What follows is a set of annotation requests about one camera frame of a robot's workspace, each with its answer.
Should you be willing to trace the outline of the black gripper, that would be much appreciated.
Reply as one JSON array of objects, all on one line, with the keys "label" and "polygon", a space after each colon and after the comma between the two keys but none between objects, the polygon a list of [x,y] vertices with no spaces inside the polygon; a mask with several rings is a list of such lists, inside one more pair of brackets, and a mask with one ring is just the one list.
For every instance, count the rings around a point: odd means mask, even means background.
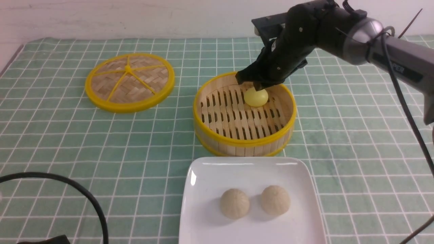
[{"label": "black gripper", "polygon": [[286,13],[252,20],[264,48],[256,61],[235,74],[238,85],[253,82],[256,91],[280,85],[305,64],[316,46],[322,19],[338,8],[336,2],[305,2]]}]

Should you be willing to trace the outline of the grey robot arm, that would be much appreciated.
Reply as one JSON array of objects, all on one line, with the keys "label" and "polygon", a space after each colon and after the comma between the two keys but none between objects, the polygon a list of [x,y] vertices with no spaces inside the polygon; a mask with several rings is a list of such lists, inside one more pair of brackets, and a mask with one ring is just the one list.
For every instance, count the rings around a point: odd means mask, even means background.
[{"label": "grey robot arm", "polygon": [[369,62],[387,72],[390,64],[398,79],[423,94],[424,123],[433,123],[433,49],[386,35],[386,28],[367,12],[314,0],[252,23],[264,48],[256,61],[237,72],[238,84],[252,82],[262,90],[284,83],[320,48],[352,65]]}]

